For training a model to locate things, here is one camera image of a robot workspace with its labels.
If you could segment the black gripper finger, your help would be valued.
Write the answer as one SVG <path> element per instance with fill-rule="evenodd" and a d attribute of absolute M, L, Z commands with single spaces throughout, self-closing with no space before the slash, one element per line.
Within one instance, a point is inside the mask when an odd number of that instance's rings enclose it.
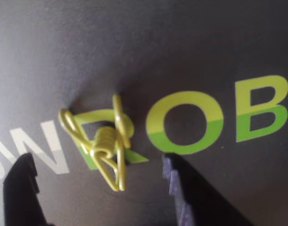
<path fill-rule="evenodd" d="M 6 226 L 50 226 L 37 194 L 37 169 L 31 153 L 21 155 L 3 183 L 4 223 Z"/>
<path fill-rule="evenodd" d="M 180 155 L 162 158 L 179 226 L 251 226 L 252 223 Z"/>

